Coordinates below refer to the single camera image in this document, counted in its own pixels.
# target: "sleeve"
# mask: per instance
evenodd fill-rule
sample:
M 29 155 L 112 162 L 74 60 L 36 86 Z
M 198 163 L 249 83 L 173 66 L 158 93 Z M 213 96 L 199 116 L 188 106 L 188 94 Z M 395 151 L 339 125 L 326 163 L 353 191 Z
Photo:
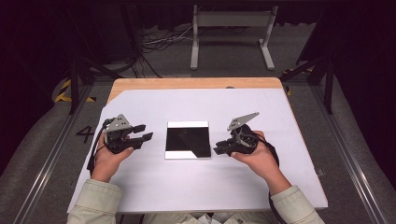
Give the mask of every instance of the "sleeve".
M 116 223 L 121 195 L 121 189 L 115 185 L 87 179 L 67 223 Z
M 297 186 L 290 187 L 271 199 L 276 211 L 287 223 L 324 223 Z

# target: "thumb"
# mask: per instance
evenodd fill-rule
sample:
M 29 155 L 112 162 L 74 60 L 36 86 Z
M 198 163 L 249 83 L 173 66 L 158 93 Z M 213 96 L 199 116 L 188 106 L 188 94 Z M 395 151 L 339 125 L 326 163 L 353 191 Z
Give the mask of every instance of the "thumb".
M 125 148 L 122 152 L 119 154 L 116 154 L 115 157 L 117 158 L 117 161 L 122 162 L 123 160 L 127 159 L 131 154 L 134 152 L 134 149 L 132 147 L 127 147 Z
M 245 154 L 242 154 L 242 153 L 240 153 L 240 152 L 233 152 L 233 153 L 231 153 L 231 157 L 233 157 L 234 159 L 236 159 L 236 160 L 238 160 L 238 161 L 241 161 L 241 162 L 243 162 L 243 163 L 245 163 L 245 160 L 246 160 L 246 155 L 245 155 Z

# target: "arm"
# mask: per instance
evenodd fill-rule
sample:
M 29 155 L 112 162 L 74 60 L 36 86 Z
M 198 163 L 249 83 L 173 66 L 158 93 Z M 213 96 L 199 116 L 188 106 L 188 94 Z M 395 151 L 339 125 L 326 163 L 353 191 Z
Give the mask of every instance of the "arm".
M 248 165 L 268 185 L 274 207 L 288 223 L 323 223 L 304 194 L 282 174 L 265 144 L 259 142 L 253 153 L 233 152 L 232 157 Z
M 119 154 L 113 154 L 105 147 L 105 135 L 102 133 L 95 156 L 95 168 L 78 196 L 76 205 L 70 212 L 67 223 L 116 223 L 115 215 L 120 203 L 122 191 L 109 184 L 111 177 L 119 169 L 120 163 L 128 158 L 131 147 Z

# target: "white tabletop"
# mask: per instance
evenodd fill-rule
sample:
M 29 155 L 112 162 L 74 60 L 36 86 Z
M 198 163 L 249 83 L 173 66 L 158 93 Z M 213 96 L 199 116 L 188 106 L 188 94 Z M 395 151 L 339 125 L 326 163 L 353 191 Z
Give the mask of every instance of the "white tabletop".
M 269 209 L 268 187 L 245 164 L 216 155 L 209 160 L 165 160 L 168 121 L 209 122 L 211 147 L 230 138 L 233 118 L 254 112 L 248 125 L 276 147 L 280 169 L 316 208 L 328 206 L 304 139 L 283 89 L 183 89 L 124 91 L 102 111 L 105 119 L 123 114 L 132 125 L 146 124 L 152 139 L 126 159 L 111 183 L 123 189 L 120 213 L 242 211 Z M 82 167 L 68 212 L 85 180 Z

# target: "hand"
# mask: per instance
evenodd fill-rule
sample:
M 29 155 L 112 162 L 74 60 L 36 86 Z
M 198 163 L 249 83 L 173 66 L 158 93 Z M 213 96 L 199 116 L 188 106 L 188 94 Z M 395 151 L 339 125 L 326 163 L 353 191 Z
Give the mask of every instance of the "hand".
M 264 137 L 263 132 L 255 131 L 254 133 Z M 267 182 L 272 195 L 291 187 L 288 179 L 283 176 L 277 166 L 271 151 L 264 143 L 259 141 L 256 149 L 251 154 L 233 152 L 231 156 L 248 165 L 256 175 L 261 176 Z
M 101 133 L 95 155 L 95 168 L 93 169 L 91 179 L 109 182 L 111 177 L 119 169 L 120 163 L 128 158 L 134 149 L 128 147 L 119 154 L 113 154 L 105 146 L 105 134 Z

